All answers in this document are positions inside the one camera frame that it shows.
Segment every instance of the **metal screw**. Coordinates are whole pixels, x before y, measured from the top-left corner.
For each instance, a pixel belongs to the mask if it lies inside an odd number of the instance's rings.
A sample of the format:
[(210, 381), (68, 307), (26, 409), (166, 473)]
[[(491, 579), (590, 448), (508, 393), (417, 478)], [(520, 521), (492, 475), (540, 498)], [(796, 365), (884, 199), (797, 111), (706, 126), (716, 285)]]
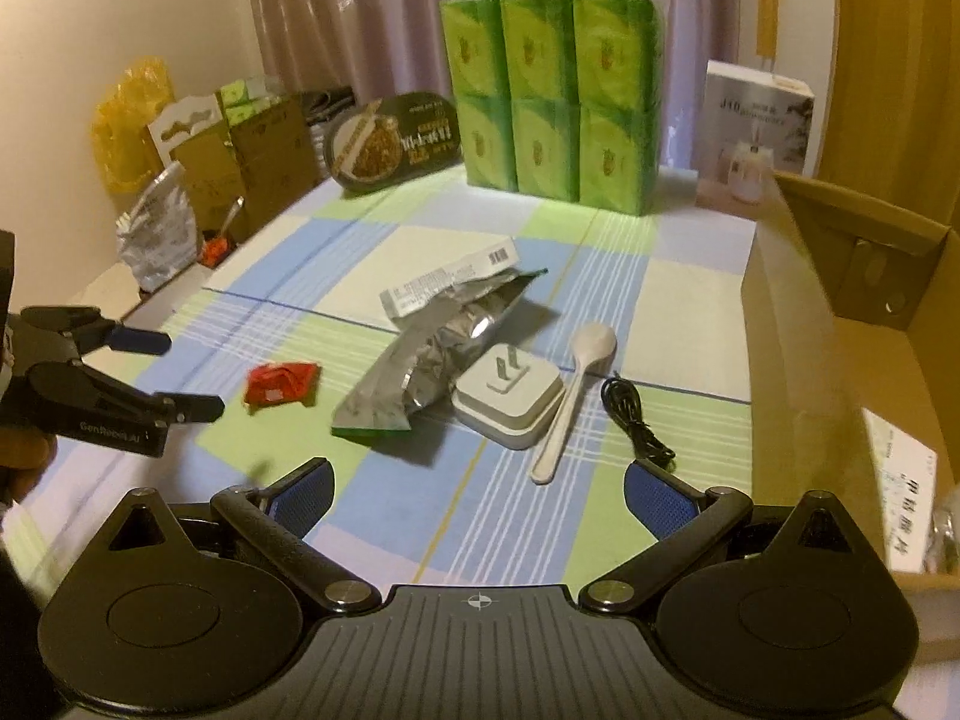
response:
[(352, 605), (370, 598), (371, 589), (366, 581), (342, 579), (328, 584), (323, 594), (335, 604)]
[(603, 605), (625, 604), (634, 597), (634, 589), (625, 581), (606, 579), (594, 581), (587, 590), (587, 595)]

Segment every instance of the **human hand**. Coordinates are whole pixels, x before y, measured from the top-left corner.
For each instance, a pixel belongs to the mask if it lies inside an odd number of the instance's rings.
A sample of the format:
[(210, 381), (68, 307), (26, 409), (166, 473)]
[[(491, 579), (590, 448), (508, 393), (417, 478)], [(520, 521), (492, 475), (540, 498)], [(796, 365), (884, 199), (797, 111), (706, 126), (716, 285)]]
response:
[(8, 469), (7, 490), (20, 501), (35, 488), (56, 454), (56, 438), (37, 428), (0, 427), (0, 467)]

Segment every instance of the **black cable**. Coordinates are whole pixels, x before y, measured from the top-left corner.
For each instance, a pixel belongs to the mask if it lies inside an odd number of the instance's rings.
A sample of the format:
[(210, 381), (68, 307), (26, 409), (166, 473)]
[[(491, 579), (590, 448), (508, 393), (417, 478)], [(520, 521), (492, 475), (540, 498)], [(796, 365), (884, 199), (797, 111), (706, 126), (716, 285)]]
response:
[(666, 470), (676, 453), (661, 440), (643, 421), (643, 404), (634, 383), (620, 378), (619, 374), (603, 382), (600, 400), (610, 418), (634, 445), (634, 454)]

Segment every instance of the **orange item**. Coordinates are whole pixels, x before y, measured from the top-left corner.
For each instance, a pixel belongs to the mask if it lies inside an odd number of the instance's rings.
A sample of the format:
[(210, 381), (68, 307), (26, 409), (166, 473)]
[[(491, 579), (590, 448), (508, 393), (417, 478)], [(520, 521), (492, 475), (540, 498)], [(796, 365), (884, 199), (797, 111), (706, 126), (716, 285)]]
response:
[(253, 413), (263, 406), (276, 406), (299, 400), (312, 406), (317, 391), (320, 366), (315, 362), (268, 362), (247, 374), (243, 402)]
[(229, 254), (230, 245), (226, 238), (211, 238), (203, 242), (203, 250), (200, 252), (200, 264), (205, 268), (216, 268)]

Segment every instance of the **paper label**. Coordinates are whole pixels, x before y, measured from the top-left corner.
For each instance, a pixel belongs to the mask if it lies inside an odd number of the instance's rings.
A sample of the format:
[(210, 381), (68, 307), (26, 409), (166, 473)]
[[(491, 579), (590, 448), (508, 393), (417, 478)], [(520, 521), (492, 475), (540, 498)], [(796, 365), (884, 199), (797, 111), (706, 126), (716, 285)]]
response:
[(517, 246), (512, 238), (504, 238), (491, 247), (477, 251), (455, 263), (434, 269), (429, 274), (418, 276), (400, 287), (383, 290), (380, 302), (390, 319), (406, 317), (423, 308), (430, 298), (454, 284), (489, 278), (520, 261)]
[(874, 447), (887, 566), (920, 573), (936, 490), (937, 453), (870, 410), (863, 413)]

